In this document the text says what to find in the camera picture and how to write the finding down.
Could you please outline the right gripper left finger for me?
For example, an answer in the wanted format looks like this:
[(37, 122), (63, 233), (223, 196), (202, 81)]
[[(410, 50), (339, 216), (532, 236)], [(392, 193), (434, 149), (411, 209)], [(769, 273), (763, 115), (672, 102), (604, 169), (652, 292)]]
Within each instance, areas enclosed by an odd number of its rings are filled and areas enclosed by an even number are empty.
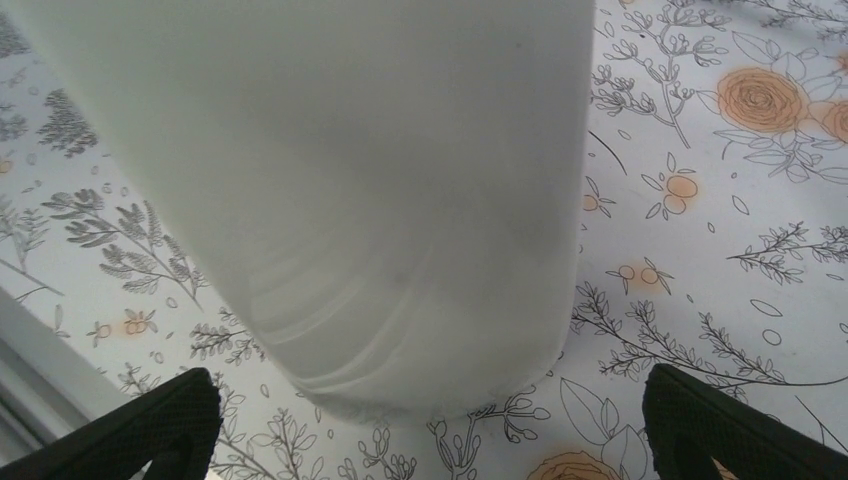
[(204, 479), (222, 425), (210, 372), (192, 368), (1, 468), (3, 479)]

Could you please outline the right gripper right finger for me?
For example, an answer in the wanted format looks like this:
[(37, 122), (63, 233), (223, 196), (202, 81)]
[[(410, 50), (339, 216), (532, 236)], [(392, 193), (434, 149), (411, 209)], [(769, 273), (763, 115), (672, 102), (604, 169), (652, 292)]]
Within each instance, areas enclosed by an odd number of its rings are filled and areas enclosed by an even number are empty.
[(667, 364), (642, 399), (661, 479), (845, 479), (847, 456)]

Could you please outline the white metronome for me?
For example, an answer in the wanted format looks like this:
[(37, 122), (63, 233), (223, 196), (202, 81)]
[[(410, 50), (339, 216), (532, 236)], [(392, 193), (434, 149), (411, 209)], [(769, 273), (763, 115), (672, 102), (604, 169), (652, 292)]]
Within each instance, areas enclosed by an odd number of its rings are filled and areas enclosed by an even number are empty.
[(426, 420), (568, 335), (591, 1), (5, 1), (307, 399)]

